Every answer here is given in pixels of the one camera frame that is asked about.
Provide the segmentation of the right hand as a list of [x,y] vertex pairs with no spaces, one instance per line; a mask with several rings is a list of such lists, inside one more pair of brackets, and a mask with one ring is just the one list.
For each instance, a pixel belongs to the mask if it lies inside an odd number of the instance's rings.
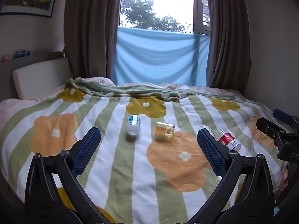
[[281,178],[278,184],[278,188],[280,191],[284,191],[284,189],[288,186],[288,166],[289,164],[287,163],[281,172]]

